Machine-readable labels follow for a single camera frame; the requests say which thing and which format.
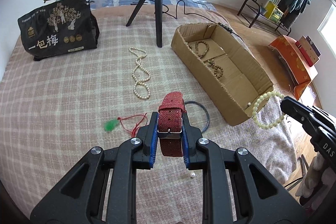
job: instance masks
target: metal buckle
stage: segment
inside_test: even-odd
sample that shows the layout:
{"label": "metal buckle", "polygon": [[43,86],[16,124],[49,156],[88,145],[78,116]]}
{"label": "metal buckle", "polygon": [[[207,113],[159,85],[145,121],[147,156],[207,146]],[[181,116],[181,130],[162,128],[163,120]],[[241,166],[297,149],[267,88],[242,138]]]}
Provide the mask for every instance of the metal buckle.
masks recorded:
{"label": "metal buckle", "polygon": [[157,136],[160,139],[180,139],[180,134],[182,133],[183,119],[181,118],[181,131],[180,132],[171,132],[168,128],[168,132],[159,132],[159,115],[157,117]]}

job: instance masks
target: red fabric belt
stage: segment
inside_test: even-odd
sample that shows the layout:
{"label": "red fabric belt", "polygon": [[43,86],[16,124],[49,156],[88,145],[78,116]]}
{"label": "red fabric belt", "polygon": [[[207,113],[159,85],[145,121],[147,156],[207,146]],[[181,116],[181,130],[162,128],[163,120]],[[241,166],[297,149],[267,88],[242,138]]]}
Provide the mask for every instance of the red fabric belt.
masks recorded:
{"label": "red fabric belt", "polygon": [[[181,92],[171,92],[159,107],[159,132],[181,132],[182,113],[186,112]],[[160,139],[162,154],[167,157],[182,157],[181,139]]]}

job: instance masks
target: floor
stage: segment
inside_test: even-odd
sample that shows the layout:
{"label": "floor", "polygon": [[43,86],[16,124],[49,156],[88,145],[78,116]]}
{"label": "floor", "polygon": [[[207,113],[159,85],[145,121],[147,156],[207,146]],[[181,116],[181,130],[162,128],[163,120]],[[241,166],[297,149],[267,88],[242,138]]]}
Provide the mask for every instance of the floor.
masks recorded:
{"label": "floor", "polygon": [[[250,29],[247,27],[248,23],[246,20],[241,16],[237,16],[237,11],[216,4],[214,4],[214,6],[221,15],[226,17],[232,28],[244,40],[256,60],[264,68],[269,78],[274,83],[274,90],[281,91],[285,95],[294,97],[294,84],[290,75],[285,70],[278,56],[267,47],[268,44],[278,37],[278,35],[255,26]],[[304,91],[300,98],[300,102],[307,106],[315,105],[321,108],[320,101],[313,85]],[[300,157],[301,155],[304,155],[308,164],[310,164],[313,157],[316,155],[314,148],[310,143],[310,136],[308,136],[302,129],[302,125],[291,117],[285,119],[285,122],[288,123],[290,128],[297,156]],[[288,183],[301,176],[301,167],[298,162],[298,168],[290,176]],[[290,191],[293,196],[297,187],[298,185]]]}

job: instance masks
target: plaid blanket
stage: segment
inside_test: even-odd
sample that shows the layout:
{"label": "plaid blanket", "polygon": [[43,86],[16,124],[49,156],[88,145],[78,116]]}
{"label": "plaid blanket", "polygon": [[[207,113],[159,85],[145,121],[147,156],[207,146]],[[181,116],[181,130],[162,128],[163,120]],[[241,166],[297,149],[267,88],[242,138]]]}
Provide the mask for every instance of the plaid blanket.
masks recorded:
{"label": "plaid blanket", "polygon": [[[125,6],[93,12],[100,28],[95,50],[34,62],[18,40],[0,83],[0,179],[27,216],[91,147],[109,149],[130,138],[122,127],[105,132],[106,121],[151,113],[171,91],[181,91],[185,100],[195,100],[208,109],[210,128],[204,136],[219,146],[231,150],[246,147],[282,183],[296,168],[294,145],[284,122],[267,131],[252,120],[229,126],[172,51],[170,43],[178,26],[205,19],[183,17],[181,11],[178,20],[164,15],[164,47],[158,48],[153,5],[144,6],[133,24],[125,27],[132,10]],[[215,12],[194,8],[187,12],[228,25]],[[146,101],[132,91],[135,56],[129,47],[148,53],[142,60],[151,72],[147,82],[151,97]],[[191,124],[202,128],[204,112],[187,108]],[[279,102],[270,98],[258,118],[269,123],[280,113]],[[125,126],[131,128],[133,123],[135,120]],[[158,147],[154,169],[137,175],[138,223],[200,223],[202,172],[196,174],[191,180],[183,158],[163,157]]]}

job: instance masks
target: black bag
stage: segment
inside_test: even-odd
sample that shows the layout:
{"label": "black bag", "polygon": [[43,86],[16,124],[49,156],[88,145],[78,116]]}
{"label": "black bag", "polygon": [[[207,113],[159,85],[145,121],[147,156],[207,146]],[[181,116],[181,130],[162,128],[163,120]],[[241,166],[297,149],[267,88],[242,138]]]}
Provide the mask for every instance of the black bag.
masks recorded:
{"label": "black bag", "polygon": [[97,48],[99,29],[89,0],[60,0],[19,18],[21,40],[35,61]]}

